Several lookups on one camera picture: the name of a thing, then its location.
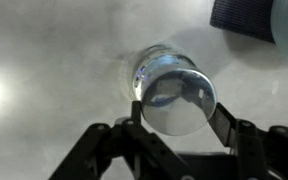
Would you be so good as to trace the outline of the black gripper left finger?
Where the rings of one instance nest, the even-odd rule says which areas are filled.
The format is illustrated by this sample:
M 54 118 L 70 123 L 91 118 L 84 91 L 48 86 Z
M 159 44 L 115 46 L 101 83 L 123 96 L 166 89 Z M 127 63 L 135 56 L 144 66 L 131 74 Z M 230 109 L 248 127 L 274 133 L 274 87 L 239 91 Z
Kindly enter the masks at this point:
M 140 101 L 133 101 L 132 108 L 131 108 L 131 118 L 134 121 L 141 122 L 141 102 Z

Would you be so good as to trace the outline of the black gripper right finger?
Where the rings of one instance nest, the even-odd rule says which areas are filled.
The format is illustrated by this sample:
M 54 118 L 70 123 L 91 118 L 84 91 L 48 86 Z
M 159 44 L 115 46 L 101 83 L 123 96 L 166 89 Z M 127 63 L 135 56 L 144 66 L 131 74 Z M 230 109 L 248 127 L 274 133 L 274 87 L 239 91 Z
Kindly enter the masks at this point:
M 221 103 L 217 103 L 209 125 L 224 147 L 233 146 L 236 123 L 236 118 Z

